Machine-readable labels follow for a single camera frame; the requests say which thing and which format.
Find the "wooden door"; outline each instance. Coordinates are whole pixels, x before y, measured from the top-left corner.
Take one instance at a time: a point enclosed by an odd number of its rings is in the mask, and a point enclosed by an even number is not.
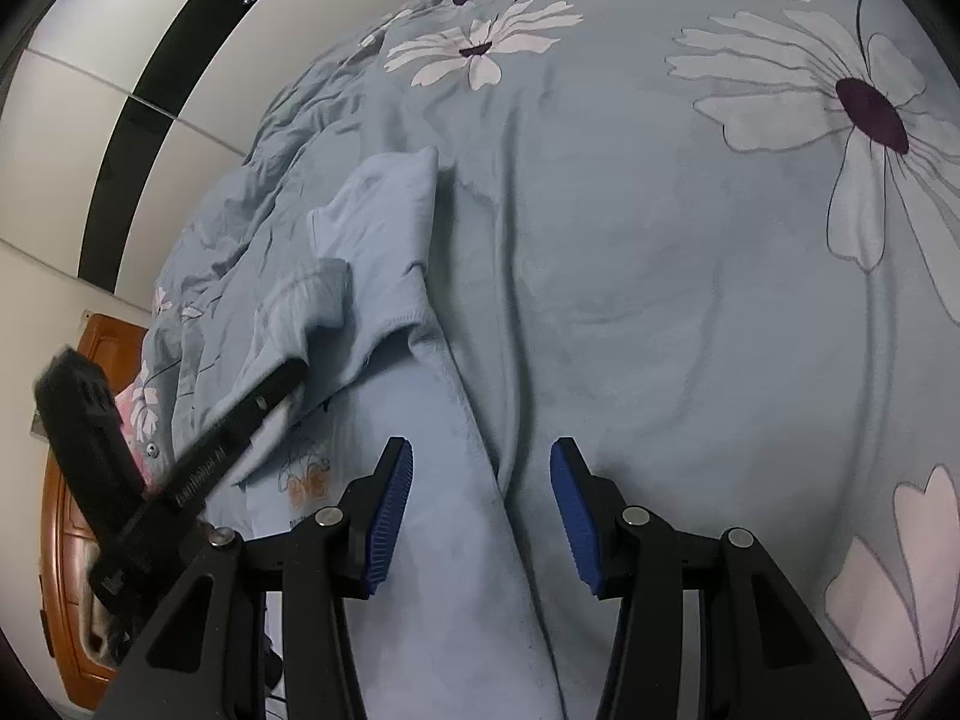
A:
[[[140,372],[140,348],[145,333],[144,328],[134,324],[93,314],[77,350],[102,367],[110,390],[118,394]],[[47,458],[40,509],[41,617],[66,694],[70,701],[86,709],[97,706],[114,674],[112,669],[90,659],[81,639],[80,599],[86,585],[90,547],[95,543],[51,454]]]

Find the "black bracket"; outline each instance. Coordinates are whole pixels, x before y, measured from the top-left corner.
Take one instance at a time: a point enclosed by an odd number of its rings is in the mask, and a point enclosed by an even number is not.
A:
[[[581,579],[620,618],[598,720],[673,720],[685,589],[701,594],[700,720],[868,720],[846,669],[749,531],[675,531],[555,443],[551,482]]]
[[[97,709],[97,720],[263,720],[265,593],[283,591],[291,720],[364,720],[344,597],[386,577],[413,480],[394,437],[371,476],[290,533],[244,542],[220,528],[157,606]]]

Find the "pink fabric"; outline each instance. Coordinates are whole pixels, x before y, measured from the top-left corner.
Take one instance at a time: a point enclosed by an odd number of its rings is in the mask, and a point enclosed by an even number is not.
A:
[[[117,405],[117,410],[120,412],[120,418],[123,420],[121,432],[123,433],[124,440],[127,442],[127,447],[131,455],[133,455],[133,462],[136,463],[136,467],[140,471],[140,475],[143,477],[143,481],[147,484],[147,487],[150,487],[150,483],[152,482],[150,469],[147,467],[146,461],[144,461],[143,455],[140,454],[140,449],[133,438],[133,391],[136,389],[136,386],[137,381],[134,381],[131,386],[128,386],[120,392],[113,400]]]
[[[856,536],[824,599],[843,664],[877,718],[894,717],[960,631],[960,506],[949,471],[936,466],[923,489],[897,485],[893,503],[907,592]]]

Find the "bed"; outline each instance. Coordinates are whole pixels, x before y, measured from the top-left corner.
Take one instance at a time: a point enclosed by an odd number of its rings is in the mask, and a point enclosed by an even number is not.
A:
[[[594,714],[616,605],[570,560],[563,435],[675,527],[754,532],[893,717],[960,624],[959,122],[902,0],[411,1],[277,95],[184,229],[138,450],[160,478],[309,360],[208,508],[266,536],[411,440],[392,578],[350,610],[371,717]]]

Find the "blue gripper pad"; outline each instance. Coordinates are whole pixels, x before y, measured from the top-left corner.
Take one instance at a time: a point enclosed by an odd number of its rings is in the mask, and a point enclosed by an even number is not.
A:
[[[378,584],[387,578],[390,571],[390,560],[394,556],[394,547],[397,546],[400,523],[403,521],[403,511],[406,509],[407,496],[413,481],[413,448],[410,442],[403,442],[367,539],[367,571],[364,582],[371,595],[376,593]]]
[[[550,449],[550,484],[560,508],[560,518],[563,519],[563,529],[570,551],[573,552],[577,573],[587,583],[590,592],[598,595],[603,584],[600,536],[560,442],[554,443]]]

